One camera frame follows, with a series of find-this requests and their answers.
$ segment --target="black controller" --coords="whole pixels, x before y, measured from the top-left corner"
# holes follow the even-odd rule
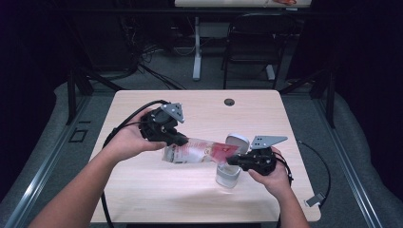
[[[181,146],[188,142],[186,136],[175,129],[184,123],[181,104],[163,104],[141,117],[139,125],[143,138],[151,142],[166,142]]]
[[[227,158],[228,164],[238,165],[243,171],[253,169],[263,176],[269,175],[276,168],[276,154],[270,147],[252,149],[246,154]]]

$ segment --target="chair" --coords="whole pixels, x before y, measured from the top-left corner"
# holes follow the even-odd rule
[[[224,70],[223,88],[226,89],[228,64],[275,65],[272,88],[276,87],[282,55],[288,37],[296,27],[287,15],[246,13],[236,17],[228,28],[227,44],[221,69]]]

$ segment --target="power cord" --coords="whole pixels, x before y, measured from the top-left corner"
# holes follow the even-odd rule
[[[321,161],[323,162],[326,171],[327,171],[327,175],[328,175],[328,186],[327,186],[327,190],[325,195],[323,196],[323,199],[319,202],[319,209],[325,204],[326,199],[328,199],[329,197],[329,193],[330,193],[330,189],[332,187],[332,177],[331,177],[331,173],[330,173],[330,169],[329,166],[327,165],[326,161],[323,159],[323,157],[319,154],[319,152],[317,152],[312,146],[308,145],[307,143],[297,140],[297,143],[302,144],[306,147],[308,147],[309,149],[311,149],[315,154],[317,154],[317,156],[321,159]]]

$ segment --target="cable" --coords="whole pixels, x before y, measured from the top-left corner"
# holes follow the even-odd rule
[[[159,101],[154,101],[154,102],[150,102],[148,104],[143,105],[142,107],[140,107],[139,109],[137,109],[135,112],[133,112],[129,117],[127,117],[121,124],[119,124],[118,127],[113,128],[112,132],[107,136],[103,148],[105,148],[107,146],[107,144],[113,139],[113,137],[124,127],[132,125],[132,124],[140,124],[141,122],[136,122],[136,123],[128,123],[134,116],[138,115],[141,111],[145,110],[146,108],[155,105],[155,104],[162,104],[162,105],[166,105],[169,104],[169,102],[166,102],[164,100],[159,100]],[[102,193],[101,195],[101,202],[102,202],[102,206],[104,208],[104,214],[106,217],[106,222],[107,225],[110,228],[113,228],[113,222],[112,219],[110,218],[109,215],[109,210],[107,209],[107,204],[106,204],[106,196],[105,196],[105,191]]]
[[[147,67],[143,64],[139,64],[139,67],[142,67],[145,71],[150,73],[152,76],[161,80],[168,89],[170,89],[170,86],[174,87],[175,89],[186,89],[183,85],[181,85],[179,82],[175,81],[174,79],[172,79],[168,76],[162,75],[160,73],[157,73],[154,70],[150,69],[149,67]]]
[[[303,145],[305,145],[306,147],[308,147],[309,149],[311,149],[313,152],[315,152],[315,153],[317,154],[317,156],[322,160],[323,164],[325,165],[325,168],[326,168],[326,171],[327,171],[327,174],[328,174],[328,180],[329,180],[329,182],[328,182],[328,186],[327,186],[327,190],[326,190],[324,199],[323,199],[323,200],[320,202],[320,204],[319,204],[319,209],[320,209],[320,208],[323,206],[323,204],[325,204],[326,199],[328,199],[329,193],[330,193],[330,189],[331,189],[331,187],[332,187],[332,177],[331,177],[331,173],[330,173],[329,166],[327,165],[326,161],[322,158],[322,156],[319,154],[319,152],[317,152],[312,146],[310,146],[310,145],[308,145],[307,143],[305,143],[305,142],[303,142],[303,141],[300,141],[300,140],[297,140],[297,143],[303,144]]]
[[[288,166],[287,161],[284,159],[284,157],[282,157],[282,155],[280,155],[277,152],[273,152],[273,153],[276,154],[276,155],[279,155],[281,157],[281,159],[276,157],[276,160],[281,162],[282,164],[284,164],[285,169],[287,169],[288,182],[290,183],[290,186],[291,186],[291,182],[294,179],[293,179],[293,174],[291,173],[290,166]],[[276,225],[276,228],[279,228],[279,227],[281,227],[281,215],[278,215],[278,223]]]

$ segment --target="gray floor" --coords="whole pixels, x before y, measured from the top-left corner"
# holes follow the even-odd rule
[[[166,51],[157,51],[152,55],[152,59],[149,59],[151,60],[150,63],[145,64],[157,72],[174,78],[186,89],[221,89],[220,56],[219,48],[208,48],[208,46],[204,48],[201,80],[198,82],[192,80],[193,54],[182,56]],[[285,63],[289,63],[291,56],[292,49],[285,57]],[[280,73],[277,89],[288,85],[284,80],[286,70],[287,67],[285,66]],[[239,75],[239,72],[234,69],[232,72]],[[158,89],[162,96],[163,91],[167,89],[160,81],[147,73],[141,73],[141,71],[113,82],[127,89]],[[86,165],[113,98],[113,92],[109,88],[97,82],[92,82],[92,84],[95,88],[93,96],[83,98],[78,94],[83,108],[80,109],[82,111],[74,125],[78,129],[87,130],[85,140],[83,142],[68,142],[71,136],[71,132],[69,132],[65,136],[66,141],[61,143],[60,147],[58,142],[61,136],[64,132],[68,132],[68,127],[65,126],[68,115],[67,85],[61,85],[55,90],[58,100],[48,126],[19,179],[1,202],[1,227],[5,227],[7,222],[10,222],[11,214],[11,219],[14,219],[14,209],[21,205],[21,199],[29,184],[46,158],[54,150],[60,151],[60,157],[54,161],[54,167],[50,167],[51,174],[46,177],[44,181],[46,184],[43,189],[40,189],[39,196],[30,202],[25,213],[19,217],[22,221],[18,224],[22,224],[21,226],[27,226],[40,209]],[[336,130],[329,130],[322,118],[323,102],[311,100],[307,94],[309,88],[310,85],[304,85],[292,94],[282,96],[282,100],[296,138],[317,150],[331,169],[332,189],[330,196],[321,208],[321,219],[318,222],[312,222],[311,226],[402,227],[402,202],[383,186],[379,176],[371,166],[370,150],[365,136],[349,107],[342,98],[336,96]],[[361,187],[359,189],[363,189],[363,192],[357,191],[356,185],[351,183],[351,178],[349,178],[351,173],[346,170],[343,161],[340,159],[340,146],[336,143],[335,134],[337,139],[342,142],[342,150],[347,154],[347,158],[359,178],[360,185],[358,187]],[[309,148],[301,145],[299,149],[314,191],[324,193],[328,178],[323,163]],[[368,199],[370,204],[360,203],[362,198]],[[370,205],[372,208],[363,208],[363,205]],[[374,212],[375,217],[374,215],[368,216],[366,211],[370,211],[370,214]],[[275,226],[274,222],[261,225],[264,228]],[[92,224],[91,227],[106,226]]]

